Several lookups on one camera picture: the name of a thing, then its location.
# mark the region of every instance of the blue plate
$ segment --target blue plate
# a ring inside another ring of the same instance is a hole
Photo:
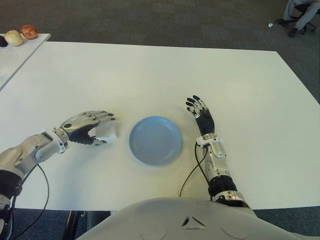
[[[182,140],[179,128],[172,121],[161,116],[150,116],[133,127],[129,145],[141,162],[163,165],[178,156]]]

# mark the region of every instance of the black cable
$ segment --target black cable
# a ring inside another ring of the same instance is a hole
[[[13,219],[14,219],[14,212],[13,212],[12,209],[11,209],[11,211],[10,211],[10,228],[9,228],[9,233],[8,233],[8,235],[6,236],[5,240],[10,240],[11,235],[12,235],[12,233],[13,233],[13,229],[14,229]]]
[[[206,148],[206,152],[205,152],[202,160],[201,160],[200,162],[197,161],[197,162],[198,162],[197,165],[192,169],[192,171],[191,171],[191,172],[189,173],[189,175],[186,177],[186,179],[185,179],[185,181],[184,181],[184,183],[183,183],[183,185],[182,185],[182,187],[181,187],[181,190],[180,190],[180,193],[179,193],[179,197],[181,197],[182,190],[184,189],[184,187],[185,187],[188,179],[189,179],[190,176],[192,175],[192,173],[197,169],[197,167],[200,167],[200,168],[201,168],[200,164],[205,160],[205,158],[206,158],[206,156],[207,156],[207,153],[208,153],[208,148]]]
[[[200,170],[201,170],[201,172],[202,172],[202,174],[203,174],[203,176],[204,176],[204,178],[205,178],[205,180],[206,180],[206,183],[209,185],[209,184],[210,184],[210,183],[209,183],[209,180],[208,180],[208,178],[207,178],[204,170],[202,169],[202,167],[201,167],[201,165],[200,165],[200,162],[199,162],[199,160],[198,160],[198,157],[197,157],[197,146],[198,146],[198,144],[197,144],[197,142],[195,142],[195,145],[194,145],[195,160],[196,160],[196,162],[197,162],[198,165],[199,165],[199,168],[200,168]]]
[[[35,167],[39,167],[40,168],[40,170],[41,170],[41,172],[43,173],[43,176],[44,176],[44,178],[45,178],[45,181],[46,181],[46,187],[47,187],[47,197],[46,197],[46,202],[45,202],[45,205],[44,205],[44,207],[43,207],[43,209],[42,209],[42,211],[41,211],[41,213],[39,214],[39,216],[26,228],[26,229],[24,229],[21,233],[19,233],[16,237],[14,237],[13,238],[13,240],[16,240],[16,239],[18,239],[22,234],[24,234],[29,228],[31,228],[38,220],[39,220],[39,218],[44,214],[44,212],[45,212],[45,210],[46,210],[46,207],[47,207],[47,204],[48,204],[48,201],[49,201],[49,196],[50,196],[50,189],[49,189],[49,181],[48,181],[48,178],[47,178],[47,176],[46,176],[46,173],[45,173],[45,171],[42,169],[42,167],[39,165],[39,164],[37,164],[37,165],[35,165],[34,167],[33,167],[33,169],[31,169],[31,171],[25,176],[25,178],[23,179],[23,181],[22,181],[22,185],[24,184],[24,182],[26,181],[26,179],[29,177],[29,175],[31,174],[31,172],[35,169]],[[13,210],[13,213],[14,213],[14,211],[15,211],[15,208],[14,208],[14,206],[15,206],[15,204],[16,204],[16,196],[14,196],[14,198],[13,198],[13,200],[12,200],[12,210]]]

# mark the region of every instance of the gray pants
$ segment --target gray pants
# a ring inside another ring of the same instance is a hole
[[[300,4],[311,4],[311,6],[308,7],[305,14],[296,22],[295,28],[298,30],[301,30],[316,15],[320,9],[320,0],[288,0],[282,18],[286,21],[291,20],[291,14],[295,6]]]

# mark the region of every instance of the person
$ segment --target person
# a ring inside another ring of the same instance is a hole
[[[307,4],[310,5],[306,10],[305,14],[296,22],[294,28],[292,28],[288,35],[289,37],[295,37],[297,32],[304,28],[304,26],[316,15],[320,9],[320,0],[288,0],[286,4],[283,17],[276,20],[276,24],[287,24],[287,21],[292,20],[291,14],[297,5]]]

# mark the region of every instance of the floor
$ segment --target floor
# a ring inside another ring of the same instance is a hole
[[[289,38],[293,25],[268,27],[285,5],[283,0],[1,0],[0,33],[33,24],[51,33],[50,41],[277,51],[320,102],[320,15],[311,21],[316,32]],[[255,212],[288,231],[320,236],[320,207]],[[15,233],[38,213],[18,209]],[[20,239],[61,239],[67,215],[46,211]],[[82,218],[78,235],[85,231]]]

